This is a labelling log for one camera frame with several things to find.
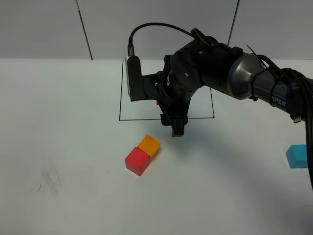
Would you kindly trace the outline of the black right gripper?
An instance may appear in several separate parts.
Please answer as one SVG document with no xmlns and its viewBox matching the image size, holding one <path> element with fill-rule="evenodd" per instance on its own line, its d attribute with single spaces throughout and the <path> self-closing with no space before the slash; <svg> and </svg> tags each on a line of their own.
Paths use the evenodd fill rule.
<svg viewBox="0 0 313 235">
<path fill-rule="evenodd" d="M 172 137 L 184 135 L 193 94 L 202 86 L 226 93 L 230 53 L 218 47 L 186 45 L 164 58 L 163 76 L 157 86 L 161 123 L 172 127 Z"/>
</svg>

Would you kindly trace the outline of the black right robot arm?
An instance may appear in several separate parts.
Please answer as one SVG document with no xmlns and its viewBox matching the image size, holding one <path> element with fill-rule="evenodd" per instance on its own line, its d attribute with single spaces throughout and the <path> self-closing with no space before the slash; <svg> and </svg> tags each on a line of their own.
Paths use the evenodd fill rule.
<svg viewBox="0 0 313 235">
<path fill-rule="evenodd" d="M 196 40 L 165 59 L 157 85 L 161 123 L 180 137 L 188 122 L 191 97 L 203 86 L 232 98 L 262 100 L 295 122 L 313 118 L 313 82 L 292 69 L 281 69 L 263 55 L 241 48 L 205 47 Z"/>
</svg>

